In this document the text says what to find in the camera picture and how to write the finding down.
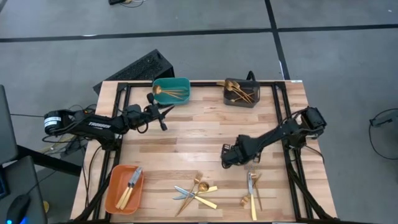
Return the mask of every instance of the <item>orange bowl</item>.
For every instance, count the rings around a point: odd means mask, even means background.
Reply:
[[[130,215],[139,207],[142,195],[142,185],[144,183],[144,172],[141,172],[134,188],[131,191],[130,199],[124,210],[116,208],[120,197],[127,188],[130,178],[138,166],[118,165],[112,170],[111,181],[109,183],[108,194],[105,200],[105,210],[111,214]]]

